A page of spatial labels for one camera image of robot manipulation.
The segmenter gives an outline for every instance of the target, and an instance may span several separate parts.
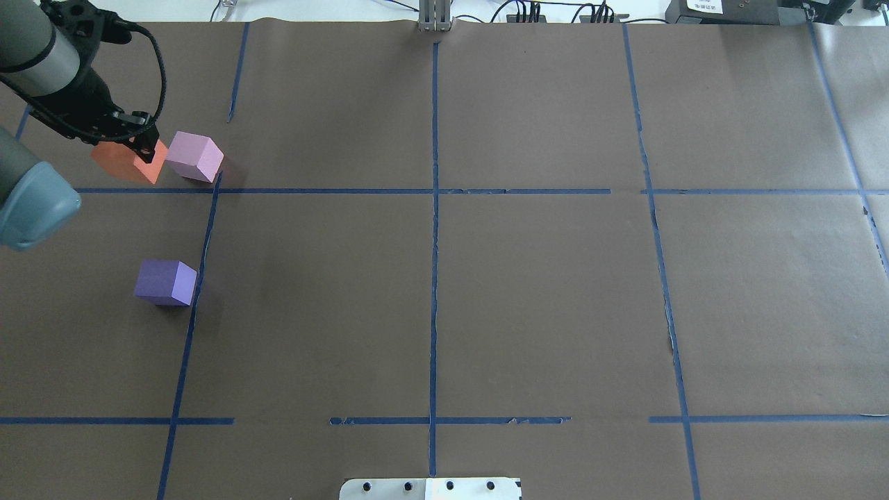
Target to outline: cube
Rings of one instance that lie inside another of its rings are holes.
[[[125,181],[154,184],[161,174],[167,148],[158,141],[155,145],[155,159],[145,163],[123,144],[116,142],[100,142],[90,153],[92,159],[102,167],[108,175]]]
[[[222,151],[209,137],[177,132],[170,143],[166,163],[182,177],[213,182],[222,158]]]
[[[146,260],[133,294],[155,305],[188,306],[196,280],[197,272],[182,262]]]

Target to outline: metal bracket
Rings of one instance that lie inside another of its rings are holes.
[[[420,31],[450,31],[451,0],[420,0]]]
[[[511,478],[348,480],[340,500],[521,500],[522,481]]]

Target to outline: blue grid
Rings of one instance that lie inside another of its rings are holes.
[[[250,23],[244,24],[241,46],[238,56],[235,82],[232,87],[231,102],[229,103],[228,119],[230,122],[236,109],[236,100],[240,82],[241,71],[244,64],[245,48],[249,35]],[[837,111],[833,92],[824,71],[821,59],[821,49],[818,45],[814,28],[810,25],[810,36],[815,54],[816,66],[828,97],[831,113],[837,125],[837,131],[842,139],[845,153],[849,160],[856,189],[854,190],[758,190],[758,189],[656,189],[653,186],[648,155],[645,150],[643,136],[642,112],[639,106],[637,94],[636,76],[633,69],[633,58],[630,47],[629,30],[622,26],[624,46],[629,73],[629,84],[634,106],[634,114],[637,125],[639,152],[642,159],[645,175],[645,189],[640,194],[648,200],[649,212],[652,223],[655,250],[658,258],[658,268],[661,277],[661,289],[664,298],[664,311],[669,330],[669,337],[673,348],[673,364],[677,384],[677,396],[681,415],[656,415],[648,418],[651,424],[681,424],[685,435],[686,454],[689,465],[689,473],[693,488],[694,500],[700,500],[701,492],[698,480],[697,465],[694,455],[692,438],[692,424],[708,423],[855,423],[855,422],[886,422],[889,423],[889,415],[690,415],[685,397],[685,383],[682,373],[679,344],[677,340],[676,326],[673,320],[672,302],[670,299],[669,280],[666,264],[663,257],[661,243],[661,230],[657,221],[656,197],[658,196],[732,196],[732,195],[792,195],[792,196],[858,196],[868,216],[869,226],[874,238],[879,257],[884,271],[889,276],[889,262],[886,259],[885,249],[877,230],[877,223],[869,207],[867,196],[884,196],[889,190],[867,190],[863,188],[858,166],[849,146],[845,128]],[[208,217],[207,228],[204,234],[204,247],[196,282],[196,293],[191,308],[191,316],[188,322],[188,332],[183,348],[180,374],[176,387],[176,395],[170,417],[0,417],[0,425],[166,425],[169,428],[167,446],[164,452],[164,465],[161,471],[161,479],[158,485],[157,499],[164,498],[166,481],[172,463],[172,452],[175,443],[177,427],[180,425],[233,425],[235,419],[230,417],[180,417],[182,394],[184,391],[186,375],[188,371],[188,359],[193,340],[194,328],[197,317],[197,305],[204,280],[205,262],[207,250],[210,245],[212,227],[215,220],[216,206],[219,196],[222,194],[363,194],[363,195],[431,195],[433,197],[433,241],[432,241],[432,285],[431,285],[431,318],[430,318],[430,365],[429,365],[429,415],[412,417],[334,417],[329,420],[334,426],[353,425],[427,425],[429,427],[429,475],[436,476],[436,428],[438,425],[504,425],[504,424],[530,424],[530,425],[559,425],[569,422],[570,416],[489,416],[489,417],[442,417],[437,415],[437,262],[438,262],[438,201],[440,196],[450,195],[609,195],[609,189],[445,189],[438,183],[438,51],[439,43],[434,43],[432,49],[433,74],[432,74],[432,169],[433,188],[430,189],[312,189],[312,188],[222,188],[220,186],[222,175],[220,174],[213,188],[78,188],[77,191],[84,194],[205,194],[212,195],[211,210]],[[28,121],[29,108],[19,123],[16,138],[19,139]]]

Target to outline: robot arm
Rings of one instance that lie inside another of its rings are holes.
[[[101,42],[146,36],[161,70],[155,115],[124,113],[92,69]],[[0,0],[0,82],[31,106],[31,115],[69,139],[114,141],[146,162],[155,155],[166,78],[157,41],[138,24],[88,0]],[[43,241],[79,209],[80,197],[52,167],[0,128],[0,245],[18,250]]]

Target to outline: purple cube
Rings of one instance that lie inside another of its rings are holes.
[[[197,272],[179,261],[142,261],[136,290],[140,299],[155,305],[191,305]]]
[[[213,182],[220,170],[222,157],[222,151],[209,137],[177,132],[164,163],[182,177]]]

